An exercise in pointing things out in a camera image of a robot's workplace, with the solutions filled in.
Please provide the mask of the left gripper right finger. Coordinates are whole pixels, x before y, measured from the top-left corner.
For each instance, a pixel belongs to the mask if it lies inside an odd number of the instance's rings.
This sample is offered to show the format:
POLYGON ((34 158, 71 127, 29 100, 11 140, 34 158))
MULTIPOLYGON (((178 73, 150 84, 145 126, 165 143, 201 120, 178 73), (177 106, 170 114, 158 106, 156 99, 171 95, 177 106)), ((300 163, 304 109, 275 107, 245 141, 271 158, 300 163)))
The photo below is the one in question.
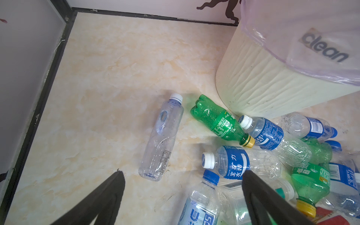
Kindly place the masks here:
POLYGON ((242 190, 253 225, 311 225, 312 222, 298 212, 254 172, 243 175, 242 190))

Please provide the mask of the small bottle blue label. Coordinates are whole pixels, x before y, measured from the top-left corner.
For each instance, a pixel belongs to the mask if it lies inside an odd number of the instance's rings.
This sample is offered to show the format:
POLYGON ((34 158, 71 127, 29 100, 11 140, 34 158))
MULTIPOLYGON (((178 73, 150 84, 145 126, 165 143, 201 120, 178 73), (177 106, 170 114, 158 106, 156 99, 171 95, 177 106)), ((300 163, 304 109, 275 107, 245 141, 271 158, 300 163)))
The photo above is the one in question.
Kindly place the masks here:
POLYGON ((351 156, 342 150, 339 142, 325 141, 332 148, 329 163, 331 182, 330 193, 321 200, 328 209, 338 210, 349 217, 360 215, 360 194, 355 176, 355 164, 351 156))

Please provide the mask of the clear bottle white cap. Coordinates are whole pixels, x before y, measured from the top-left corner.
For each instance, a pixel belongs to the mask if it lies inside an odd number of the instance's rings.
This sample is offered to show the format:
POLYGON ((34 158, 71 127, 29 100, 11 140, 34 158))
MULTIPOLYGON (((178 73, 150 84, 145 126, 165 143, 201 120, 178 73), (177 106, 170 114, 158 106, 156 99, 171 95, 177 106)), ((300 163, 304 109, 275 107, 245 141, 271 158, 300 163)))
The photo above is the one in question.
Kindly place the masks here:
POLYGON ((158 182, 165 173, 184 113, 183 97, 173 93, 160 109, 139 167, 139 175, 158 182))

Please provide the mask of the clear bottle blue cap label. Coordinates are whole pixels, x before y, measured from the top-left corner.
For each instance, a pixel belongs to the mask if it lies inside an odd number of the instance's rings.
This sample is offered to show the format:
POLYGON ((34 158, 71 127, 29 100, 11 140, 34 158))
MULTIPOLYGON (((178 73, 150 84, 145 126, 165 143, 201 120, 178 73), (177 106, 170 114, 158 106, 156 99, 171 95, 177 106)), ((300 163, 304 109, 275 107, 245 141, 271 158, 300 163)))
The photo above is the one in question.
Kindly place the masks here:
POLYGON ((294 137, 315 138, 320 143, 338 135, 337 130, 327 121, 320 118, 304 116, 293 112, 281 117, 280 127, 294 137))

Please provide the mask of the large clear bottle blue label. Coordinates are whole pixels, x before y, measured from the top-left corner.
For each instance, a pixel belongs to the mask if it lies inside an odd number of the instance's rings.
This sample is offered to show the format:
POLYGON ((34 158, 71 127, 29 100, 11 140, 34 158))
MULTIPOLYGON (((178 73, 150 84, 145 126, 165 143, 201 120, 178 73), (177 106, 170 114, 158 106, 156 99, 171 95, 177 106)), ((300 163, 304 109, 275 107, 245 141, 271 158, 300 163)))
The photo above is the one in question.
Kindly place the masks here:
POLYGON ((217 186, 220 177, 206 169, 201 183, 189 193, 181 213, 179 225, 215 225, 220 216, 217 186))

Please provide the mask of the clear bottle blue chinese label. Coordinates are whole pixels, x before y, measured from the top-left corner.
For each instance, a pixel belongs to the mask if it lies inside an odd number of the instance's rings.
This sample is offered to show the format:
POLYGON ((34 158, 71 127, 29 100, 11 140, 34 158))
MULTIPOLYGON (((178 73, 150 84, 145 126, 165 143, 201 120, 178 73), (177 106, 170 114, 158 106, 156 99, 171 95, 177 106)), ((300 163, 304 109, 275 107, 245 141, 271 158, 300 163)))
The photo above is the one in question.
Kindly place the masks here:
POLYGON ((267 182, 281 176, 281 163, 270 151, 235 146, 221 146, 216 152, 204 152, 202 167, 229 180, 242 180, 246 171, 252 171, 267 182))

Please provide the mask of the green bottle yellow cap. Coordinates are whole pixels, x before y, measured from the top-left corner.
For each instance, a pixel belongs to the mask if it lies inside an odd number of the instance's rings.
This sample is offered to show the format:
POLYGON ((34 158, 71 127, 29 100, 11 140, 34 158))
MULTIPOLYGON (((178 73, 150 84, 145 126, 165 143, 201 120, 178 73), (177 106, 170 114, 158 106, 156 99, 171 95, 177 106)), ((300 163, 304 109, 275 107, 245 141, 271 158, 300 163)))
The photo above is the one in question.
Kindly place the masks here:
POLYGON ((312 157, 307 165, 292 170, 291 179, 298 194, 296 209, 314 218, 317 214, 316 204, 330 193, 332 148, 316 138, 303 138, 302 141, 310 147, 312 157))

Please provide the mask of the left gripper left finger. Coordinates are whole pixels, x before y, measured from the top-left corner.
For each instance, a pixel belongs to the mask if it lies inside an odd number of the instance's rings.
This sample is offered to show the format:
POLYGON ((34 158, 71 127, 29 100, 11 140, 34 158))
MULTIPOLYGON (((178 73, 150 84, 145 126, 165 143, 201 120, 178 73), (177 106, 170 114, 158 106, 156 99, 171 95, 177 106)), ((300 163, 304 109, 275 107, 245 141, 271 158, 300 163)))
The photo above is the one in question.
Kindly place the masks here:
POLYGON ((69 212, 53 222, 54 225, 115 224, 125 189, 122 171, 116 171, 69 212))

